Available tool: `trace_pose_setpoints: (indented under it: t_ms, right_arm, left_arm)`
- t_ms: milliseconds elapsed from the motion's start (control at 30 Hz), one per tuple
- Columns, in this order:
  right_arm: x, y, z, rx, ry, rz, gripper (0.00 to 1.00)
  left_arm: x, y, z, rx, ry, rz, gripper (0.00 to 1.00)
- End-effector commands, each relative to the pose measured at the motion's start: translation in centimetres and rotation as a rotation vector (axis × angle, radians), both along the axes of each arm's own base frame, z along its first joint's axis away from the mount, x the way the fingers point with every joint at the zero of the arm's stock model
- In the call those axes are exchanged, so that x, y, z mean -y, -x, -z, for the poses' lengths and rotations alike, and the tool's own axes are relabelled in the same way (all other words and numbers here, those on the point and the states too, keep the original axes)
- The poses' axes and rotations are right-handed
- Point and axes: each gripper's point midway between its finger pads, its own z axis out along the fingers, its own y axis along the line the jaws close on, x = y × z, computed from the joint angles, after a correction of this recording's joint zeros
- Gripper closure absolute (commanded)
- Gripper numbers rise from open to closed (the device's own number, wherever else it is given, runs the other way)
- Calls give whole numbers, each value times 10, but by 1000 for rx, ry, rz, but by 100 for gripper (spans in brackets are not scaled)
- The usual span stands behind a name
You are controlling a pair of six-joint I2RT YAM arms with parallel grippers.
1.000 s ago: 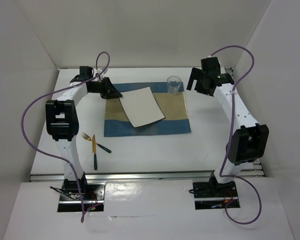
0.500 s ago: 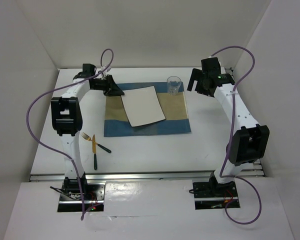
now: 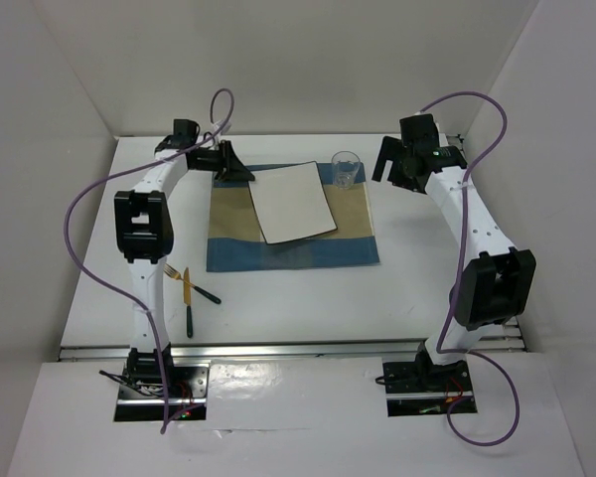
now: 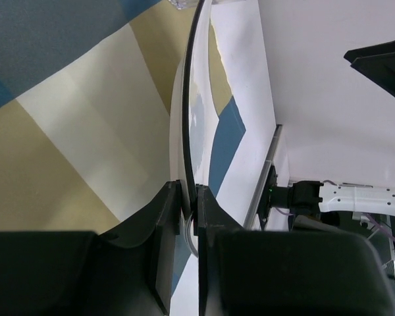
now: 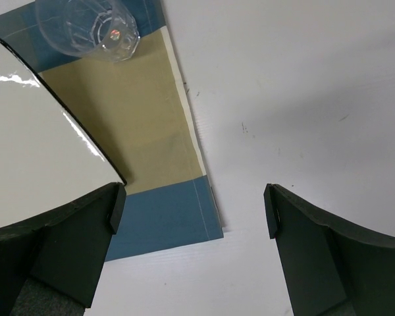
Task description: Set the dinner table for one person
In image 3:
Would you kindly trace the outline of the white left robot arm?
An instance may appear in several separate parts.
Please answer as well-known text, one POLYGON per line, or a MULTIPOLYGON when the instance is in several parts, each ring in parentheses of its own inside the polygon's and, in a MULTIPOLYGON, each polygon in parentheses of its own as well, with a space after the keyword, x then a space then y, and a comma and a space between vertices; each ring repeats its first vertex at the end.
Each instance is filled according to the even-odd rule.
POLYGON ((168 197, 192 170, 213 172, 219 182, 254 179, 231 142, 221 138, 228 128, 224 119, 202 135, 197 122, 176 119, 173 133, 156 146, 145 176, 132 189, 114 196, 116 244, 128 263, 134 297, 126 370, 132 381, 155 397, 171 392, 177 375, 164 318, 165 264, 174 247, 168 197))

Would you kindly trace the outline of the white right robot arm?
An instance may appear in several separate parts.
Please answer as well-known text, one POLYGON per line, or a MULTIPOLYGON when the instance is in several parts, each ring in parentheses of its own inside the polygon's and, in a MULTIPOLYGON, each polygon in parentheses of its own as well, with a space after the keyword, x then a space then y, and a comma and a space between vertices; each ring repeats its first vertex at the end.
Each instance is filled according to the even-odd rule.
POLYGON ((502 232, 481 199, 455 146, 443 146, 432 115, 399 121, 400 136, 384 137, 372 179, 428 196, 459 245, 459 275, 449 292, 449 312, 439 332, 419 348, 411 370, 386 376, 387 386, 444 386, 466 352, 489 332, 523 314, 536 261, 502 232))

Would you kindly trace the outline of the clear plastic cup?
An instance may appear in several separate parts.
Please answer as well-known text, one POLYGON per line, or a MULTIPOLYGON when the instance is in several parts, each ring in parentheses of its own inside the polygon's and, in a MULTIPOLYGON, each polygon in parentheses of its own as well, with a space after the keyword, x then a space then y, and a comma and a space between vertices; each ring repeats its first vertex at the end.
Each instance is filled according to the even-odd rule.
POLYGON ((331 159, 332 182, 342 190, 350 189, 354 184, 362 165, 360 157, 352 151, 339 151, 331 159))

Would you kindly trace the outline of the blue beige striped placemat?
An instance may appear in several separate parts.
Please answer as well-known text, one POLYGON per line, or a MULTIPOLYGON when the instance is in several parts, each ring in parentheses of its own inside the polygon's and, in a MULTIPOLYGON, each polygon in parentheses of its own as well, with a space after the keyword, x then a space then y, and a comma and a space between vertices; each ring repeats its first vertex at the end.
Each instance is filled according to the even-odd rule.
POLYGON ((373 220, 361 167, 352 188, 333 184, 329 163, 318 165, 337 228, 313 238, 265 242, 246 182, 213 182, 206 270, 236 272, 336 268, 379 263, 373 220))

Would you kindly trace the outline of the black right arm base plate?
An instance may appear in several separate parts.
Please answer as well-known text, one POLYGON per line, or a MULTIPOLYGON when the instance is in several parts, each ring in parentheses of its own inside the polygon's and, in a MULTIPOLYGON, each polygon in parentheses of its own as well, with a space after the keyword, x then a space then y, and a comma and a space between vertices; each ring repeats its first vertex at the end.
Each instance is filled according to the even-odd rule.
POLYGON ((386 362, 382 375, 374 379, 385 391, 389 417, 477 413, 470 371, 465 361, 448 367, 447 372, 422 375, 413 362, 386 362))

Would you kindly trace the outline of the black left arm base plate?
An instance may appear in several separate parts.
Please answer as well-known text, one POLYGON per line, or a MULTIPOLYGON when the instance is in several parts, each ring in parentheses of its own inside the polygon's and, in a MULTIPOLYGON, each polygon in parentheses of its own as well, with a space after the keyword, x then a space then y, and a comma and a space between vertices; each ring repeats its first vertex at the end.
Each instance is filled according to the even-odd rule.
MULTIPOLYGON (((209 364, 176 368, 168 390, 168 415, 173 420, 205 420, 210 377, 209 364)), ((153 422, 163 419, 163 387, 160 383, 132 383, 115 375, 118 393, 115 422, 153 422)))

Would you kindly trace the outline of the white square plate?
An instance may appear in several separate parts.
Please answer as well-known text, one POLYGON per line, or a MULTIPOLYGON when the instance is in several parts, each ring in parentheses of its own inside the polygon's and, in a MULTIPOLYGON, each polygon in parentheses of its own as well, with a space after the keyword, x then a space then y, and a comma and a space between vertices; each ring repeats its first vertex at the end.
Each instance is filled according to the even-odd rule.
POLYGON ((316 162, 265 169, 248 183, 264 241, 281 244, 337 229, 316 162))

